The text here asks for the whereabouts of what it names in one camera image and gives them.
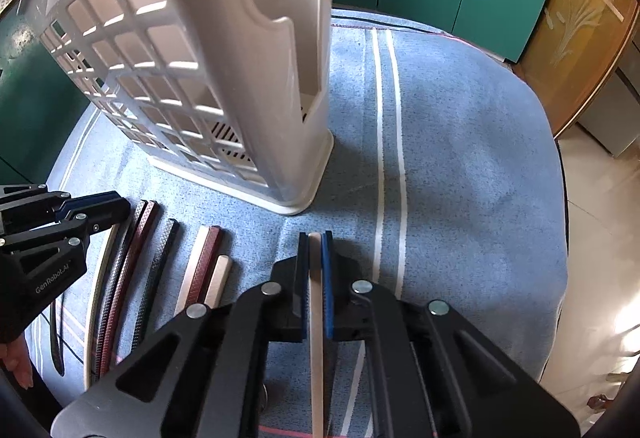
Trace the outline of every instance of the belt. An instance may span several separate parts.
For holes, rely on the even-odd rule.
[[[114,225],[105,235],[98,254],[98,263],[94,269],[94,280],[91,285],[91,294],[89,295],[89,304],[86,308],[85,330],[84,330],[84,389],[91,387],[92,372],[91,352],[94,347],[95,323],[97,320],[98,301],[100,301],[100,291],[102,290],[102,282],[104,281],[104,273],[109,266],[109,258],[113,244],[118,236],[119,225]]]
[[[104,292],[104,304],[102,305],[102,315],[100,317],[100,326],[98,328],[98,338],[95,342],[95,368],[96,376],[100,369],[100,362],[102,360],[102,351],[104,349],[104,336],[107,333],[107,323],[109,321],[109,312],[111,311],[111,304],[113,303],[113,296],[115,294],[116,287],[118,285],[118,278],[120,277],[120,271],[124,265],[124,259],[129,252],[129,247],[133,240],[133,236],[142,218],[142,212],[145,210],[146,200],[140,200],[136,206],[136,210],[133,212],[133,216],[130,220],[127,231],[122,240],[122,246],[118,249],[109,281],[107,282],[107,288]]]
[[[180,225],[176,220],[169,218],[160,236],[158,249],[151,262],[151,267],[149,267],[149,274],[146,276],[145,290],[142,294],[138,316],[136,317],[136,326],[133,330],[131,351],[135,350],[145,338],[146,326],[149,322],[149,315],[151,314],[151,307],[153,306],[156,291],[158,291],[162,269],[164,269],[166,260],[171,252],[171,247],[172,244],[174,244],[179,227]]]
[[[178,294],[178,301],[175,303],[174,315],[178,315],[178,313],[184,310],[186,306],[187,296],[189,295],[189,290],[191,289],[191,280],[196,273],[196,268],[198,267],[200,255],[202,253],[202,249],[204,248],[204,243],[207,240],[208,234],[209,227],[207,227],[206,225],[201,225],[198,229],[196,240],[193,242],[193,247],[191,247],[191,254],[189,255],[189,261],[187,261],[187,268],[184,271],[180,293]]]
[[[226,277],[231,270],[231,259],[229,256],[218,256],[216,268],[213,269],[213,275],[207,288],[207,294],[204,298],[204,304],[209,308],[217,308],[220,305],[220,298],[225,289]]]
[[[193,278],[191,279],[191,285],[187,293],[185,307],[198,302],[200,293],[205,285],[205,281],[210,281],[213,273],[213,266],[216,262],[216,256],[220,249],[220,243],[222,243],[222,230],[220,227],[217,227],[216,225],[209,227],[207,237],[204,240],[204,245],[200,252],[200,258],[198,258],[198,264],[196,265]]]
[[[51,360],[60,376],[65,376],[65,363],[60,354],[60,342],[58,341],[58,325],[56,323],[56,300],[49,305],[49,343],[51,348]]]
[[[120,312],[122,310],[122,304],[129,288],[131,275],[136,267],[138,258],[142,247],[146,242],[146,239],[151,233],[151,228],[160,211],[160,206],[157,202],[150,201],[146,204],[145,211],[140,218],[140,223],[136,227],[136,232],[131,240],[127,257],[124,260],[120,277],[118,278],[118,284],[116,286],[113,302],[111,303],[111,311],[109,312],[109,318],[107,320],[106,333],[104,335],[104,347],[102,348],[102,357],[100,358],[100,376],[104,376],[111,365],[111,352],[113,352],[113,339],[115,337],[116,328],[118,325],[118,319],[120,318]]]

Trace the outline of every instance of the brown leather belt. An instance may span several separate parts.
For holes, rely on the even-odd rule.
[[[198,258],[196,270],[191,279],[191,286],[189,287],[185,307],[197,303],[204,285],[209,283],[211,275],[213,274],[216,258],[218,257],[220,243],[222,243],[222,229],[216,225],[209,227],[209,232],[207,233],[202,251],[200,252],[200,258]]]
[[[122,240],[122,246],[118,249],[116,259],[113,263],[113,268],[109,275],[107,287],[104,291],[104,304],[102,305],[102,314],[100,316],[100,325],[98,326],[98,338],[95,341],[95,375],[98,376],[100,372],[100,362],[102,360],[102,351],[104,349],[104,336],[107,333],[107,323],[109,321],[109,312],[111,311],[111,304],[113,303],[113,295],[115,294],[116,287],[118,285],[118,279],[120,278],[120,271],[124,265],[124,259],[129,252],[133,236],[136,233],[140,218],[146,207],[146,200],[140,200],[136,205],[136,210],[133,212],[129,225]]]
[[[113,339],[116,334],[116,328],[118,326],[118,320],[120,319],[120,312],[122,310],[122,304],[129,288],[129,283],[133,270],[135,269],[142,247],[146,242],[146,239],[151,233],[151,228],[160,211],[158,203],[150,201],[146,204],[145,211],[142,213],[140,223],[136,228],[136,232],[131,240],[127,257],[124,260],[120,277],[118,278],[118,284],[113,296],[113,302],[111,303],[111,310],[109,312],[109,318],[107,321],[106,333],[104,336],[104,346],[102,348],[102,357],[100,358],[100,376],[103,376],[109,371],[111,365],[111,353],[113,352]]]

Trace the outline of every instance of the textured belt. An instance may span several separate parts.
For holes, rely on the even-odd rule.
[[[115,337],[127,288],[129,288],[131,275],[133,274],[133,270],[135,269],[138,258],[140,257],[142,247],[151,233],[151,228],[159,211],[160,206],[158,203],[148,202],[146,204],[145,211],[140,218],[140,223],[138,224],[133,239],[131,240],[129,252],[127,252],[127,257],[124,260],[124,265],[120,272],[120,277],[118,278],[118,285],[116,286],[116,290],[113,295],[111,311],[109,312],[109,318],[107,320],[102,357],[100,358],[100,376],[104,376],[107,371],[109,371],[109,367],[111,365],[111,352],[113,351],[113,339]]]
[[[102,290],[102,282],[104,281],[104,273],[106,272],[113,245],[118,237],[120,226],[114,225],[105,235],[98,254],[98,263],[94,270],[94,280],[91,285],[91,294],[89,295],[89,304],[86,308],[85,330],[84,330],[84,389],[89,389],[92,383],[92,356],[91,352],[94,347],[95,323],[97,320],[98,301],[100,301],[100,291]]]
[[[202,251],[200,252],[198,264],[191,279],[185,307],[198,302],[205,282],[208,283],[210,281],[216,257],[220,249],[220,243],[222,243],[222,229],[217,226],[209,227]]]
[[[184,277],[182,278],[182,285],[180,287],[180,293],[178,294],[178,301],[175,303],[174,315],[178,315],[186,307],[187,297],[191,290],[191,280],[196,273],[198,263],[200,261],[200,255],[204,248],[204,244],[209,234],[209,227],[201,225],[196,235],[196,240],[191,247],[191,254],[189,255],[189,261],[187,261],[187,268],[184,271]]]
[[[146,276],[145,290],[142,294],[140,308],[138,309],[138,316],[136,317],[136,327],[133,330],[131,351],[135,350],[140,342],[145,338],[146,326],[149,322],[149,315],[154,303],[154,298],[156,297],[156,291],[158,291],[158,284],[160,283],[162,269],[164,269],[166,260],[171,252],[171,247],[172,244],[174,244],[179,227],[180,225],[176,220],[169,218],[162,230],[158,249],[156,250],[154,259],[151,262],[149,274]]]
[[[129,247],[133,240],[133,236],[136,233],[140,218],[146,207],[146,200],[140,200],[136,206],[136,210],[133,212],[129,227],[122,240],[122,246],[118,249],[109,281],[107,282],[107,288],[104,292],[104,304],[102,305],[102,315],[100,317],[100,327],[98,328],[98,338],[95,342],[95,368],[96,375],[100,369],[100,362],[102,360],[102,351],[104,349],[104,336],[107,333],[107,323],[109,321],[109,312],[111,311],[111,304],[113,303],[113,295],[115,294],[116,287],[118,285],[118,278],[120,277],[120,271],[124,265],[124,259],[129,252]]]

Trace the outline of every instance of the basket grid openings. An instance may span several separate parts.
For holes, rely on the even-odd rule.
[[[189,163],[230,174],[209,147],[208,137],[198,129],[198,125],[205,126],[210,129],[218,151],[239,176],[266,186],[235,131],[224,120],[224,112],[211,90],[198,78],[198,73],[189,75],[198,70],[198,62],[180,27],[173,24],[152,25],[146,30],[131,27],[136,25],[135,16],[160,11],[167,1],[125,1],[74,0],[66,12],[81,36],[90,37],[88,46],[95,55],[115,72],[120,88],[140,103],[142,112],[161,128]],[[80,50],[68,46],[72,43],[71,36],[58,20],[45,29],[40,41],[75,85],[131,141],[176,154],[142,123],[134,122],[138,118],[126,105],[114,101],[114,91],[101,78],[90,75],[94,68]]]

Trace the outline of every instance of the white plastic laundry basket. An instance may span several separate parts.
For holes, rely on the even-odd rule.
[[[153,165],[281,214],[311,203],[333,146],[331,0],[22,0],[20,10]]]

